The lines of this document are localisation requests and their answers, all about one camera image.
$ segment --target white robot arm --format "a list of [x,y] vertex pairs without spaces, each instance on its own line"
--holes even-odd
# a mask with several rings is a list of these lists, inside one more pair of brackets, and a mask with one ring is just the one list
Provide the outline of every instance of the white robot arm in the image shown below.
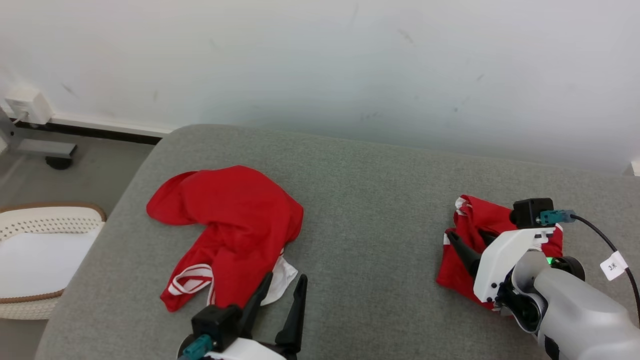
[[177,359],[297,360],[307,300],[305,274],[298,279],[289,316],[276,335],[275,344],[252,339],[253,323],[272,278],[272,273],[264,277],[243,310],[235,305],[224,309],[209,305],[196,314],[191,319],[193,334],[182,342]]
[[481,255],[449,234],[474,278],[474,294],[513,315],[552,360],[638,359],[640,329],[627,309],[584,282],[576,259],[547,259],[540,250],[554,230],[553,221],[541,220],[551,210],[551,199],[516,202],[511,221],[519,230],[500,234]]

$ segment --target white wall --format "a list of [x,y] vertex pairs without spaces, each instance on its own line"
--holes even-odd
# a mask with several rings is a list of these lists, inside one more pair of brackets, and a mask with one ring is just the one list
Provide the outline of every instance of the white wall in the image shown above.
[[621,173],[640,156],[633,0],[23,0],[0,97],[75,119],[272,127]]

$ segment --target red garment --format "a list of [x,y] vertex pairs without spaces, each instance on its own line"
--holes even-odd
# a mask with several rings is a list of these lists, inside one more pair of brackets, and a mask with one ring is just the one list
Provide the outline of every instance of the red garment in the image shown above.
[[[445,233],[455,231],[465,244],[480,254],[486,249],[486,246],[478,230],[481,229],[493,234],[517,230],[516,226],[509,221],[511,210],[503,206],[473,196],[461,195],[456,201],[456,207],[458,210],[453,214],[453,222],[456,227],[447,229]],[[542,251],[545,255],[548,257],[562,256],[562,239],[562,229],[556,227],[549,241],[542,244]],[[456,290],[487,309],[493,309],[493,303],[483,303],[474,295],[473,278],[465,270],[462,260],[453,247],[448,245],[448,241],[445,241],[442,264],[436,282],[446,288]]]
[[264,174],[234,166],[169,179],[147,213],[164,224],[207,226],[160,295],[167,310],[176,311],[210,283],[208,304],[244,307],[300,233],[303,208]]

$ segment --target gray sofa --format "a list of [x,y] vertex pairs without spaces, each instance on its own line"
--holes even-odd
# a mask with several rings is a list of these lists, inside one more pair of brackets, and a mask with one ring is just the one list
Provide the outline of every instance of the gray sofa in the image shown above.
[[[439,287],[442,233],[454,201],[470,194],[504,206],[551,197],[599,226],[640,274],[640,182],[517,161],[475,158],[232,126],[174,131],[142,165],[62,296],[37,360],[175,359],[203,293],[176,313],[159,299],[180,257],[202,232],[167,226],[145,205],[162,182],[202,168],[246,165],[265,173],[305,208],[285,256],[309,277],[301,360],[545,359],[534,339]],[[607,281],[610,255],[580,223],[564,227],[564,251],[587,282],[629,309],[632,290]],[[291,291],[262,308],[254,335],[273,341]]]

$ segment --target floor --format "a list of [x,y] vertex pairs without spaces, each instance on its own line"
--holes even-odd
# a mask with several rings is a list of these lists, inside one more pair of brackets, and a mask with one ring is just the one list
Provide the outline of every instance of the floor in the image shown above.
[[[153,145],[25,130],[39,140],[78,145],[74,164],[54,170],[43,157],[0,155],[0,207],[42,201],[83,201],[107,216],[147,158]],[[45,320],[0,319],[0,359],[31,360]]]

